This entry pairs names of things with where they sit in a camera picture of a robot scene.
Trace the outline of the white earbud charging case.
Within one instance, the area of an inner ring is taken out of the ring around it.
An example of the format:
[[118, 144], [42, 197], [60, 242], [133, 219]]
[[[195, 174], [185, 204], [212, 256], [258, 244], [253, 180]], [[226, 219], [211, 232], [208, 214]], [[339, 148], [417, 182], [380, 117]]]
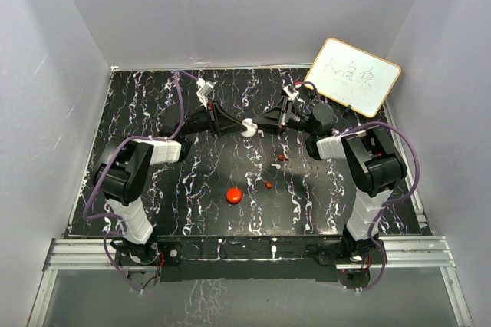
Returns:
[[253, 137], [258, 130], [258, 125], [253, 123], [251, 118], [244, 119], [242, 125], [245, 127], [245, 131], [241, 132], [241, 135], [244, 138]]

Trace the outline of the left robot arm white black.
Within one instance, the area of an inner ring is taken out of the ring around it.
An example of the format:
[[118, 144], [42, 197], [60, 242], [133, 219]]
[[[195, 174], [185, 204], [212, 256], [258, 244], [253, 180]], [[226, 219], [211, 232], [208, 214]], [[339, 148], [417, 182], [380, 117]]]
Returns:
[[248, 128], [214, 101], [175, 124], [164, 125], [157, 138], [116, 139], [107, 145], [97, 163], [94, 184], [122, 226], [117, 235], [120, 241], [112, 247], [134, 262], [149, 265], [159, 252], [141, 198], [150, 168], [184, 161], [192, 146], [186, 136], [203, 131], [224, 137], [245, 133]]

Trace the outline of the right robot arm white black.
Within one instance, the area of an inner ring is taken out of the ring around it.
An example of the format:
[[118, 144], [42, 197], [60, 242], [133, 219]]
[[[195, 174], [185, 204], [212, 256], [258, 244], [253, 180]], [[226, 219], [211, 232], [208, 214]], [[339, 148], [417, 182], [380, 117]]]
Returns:
[[309, 115], [304, 115], [286, 96], [276, 106], [254, 117], [252, 123], [268, 134], [280, 135], [286, 128], [305, 132], [309, 157], [342, 160], [348, 165], [355, 198], [342, 236], [335, 243], [318, 241], [309, 245], [307, 251], [319, 263], [341, 259], [359, 263], [369, 256], [380, 244], [378, 225], [387, 201], [407, 175], [407, 166], [384, 127], [375, 124], [335, 135], [332, 107], [318, 103]]

